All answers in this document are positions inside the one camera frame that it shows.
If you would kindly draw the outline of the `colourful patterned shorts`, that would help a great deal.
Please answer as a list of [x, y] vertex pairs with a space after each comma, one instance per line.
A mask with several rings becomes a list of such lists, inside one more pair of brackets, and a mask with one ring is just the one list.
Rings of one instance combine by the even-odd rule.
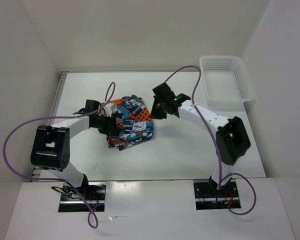
[[141, 97], [133, 94], [112, 100], [111, 103], [114, 104], [112, 115], [119, 134], [107, 135], [110, 149], [117, 148], [122, 151], [152, 139], [154, 122]]

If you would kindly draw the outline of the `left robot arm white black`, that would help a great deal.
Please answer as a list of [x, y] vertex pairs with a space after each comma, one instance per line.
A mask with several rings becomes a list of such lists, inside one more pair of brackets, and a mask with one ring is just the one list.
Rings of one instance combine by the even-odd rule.
[[115, 111], [117, 105], [96, 100], [86, 100], [85, 107], [71, 118], [53, 125], [40, 125], [35, 134], [30, 161], [32, 165], [49, 171], [65, 181], [59, 191], [69, 198], [86, 200], [95, 191], [89, 185], [88, 177], [71, 163], [70, 140], [90, 128], [98, 129], [104, 135], [119, 134]]

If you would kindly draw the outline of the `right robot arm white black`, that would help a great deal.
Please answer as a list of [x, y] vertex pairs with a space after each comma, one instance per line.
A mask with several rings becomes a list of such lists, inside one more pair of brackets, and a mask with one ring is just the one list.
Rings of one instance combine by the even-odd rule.
[[215, 197], [222, 196], [233, 175], [233, 166], [251, 147], [242, 119], [219, 115], [195, 103], [193, 97], [184, 93], [176, 95], [165, 82], [152, 91], [154, 96], [150, 116], [153, 119], [162, 120], [168, 114], [173, 115], [192, 122], [210, 134], [218, 162], [209, 179], [209, 191]]

